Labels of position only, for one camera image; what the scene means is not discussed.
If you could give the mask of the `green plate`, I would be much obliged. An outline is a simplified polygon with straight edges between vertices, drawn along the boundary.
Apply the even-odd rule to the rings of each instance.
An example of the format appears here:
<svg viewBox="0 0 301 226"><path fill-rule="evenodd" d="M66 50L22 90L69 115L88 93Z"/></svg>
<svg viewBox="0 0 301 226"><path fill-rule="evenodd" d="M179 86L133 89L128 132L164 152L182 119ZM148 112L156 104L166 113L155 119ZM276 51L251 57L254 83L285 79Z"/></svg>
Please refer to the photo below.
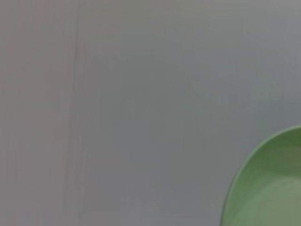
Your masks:
<svg viewBox="0 0 301 226"><path fill-rule="evenodd" d="M273 134L246 158L219 226L301 226L301 126Z"/></svg>

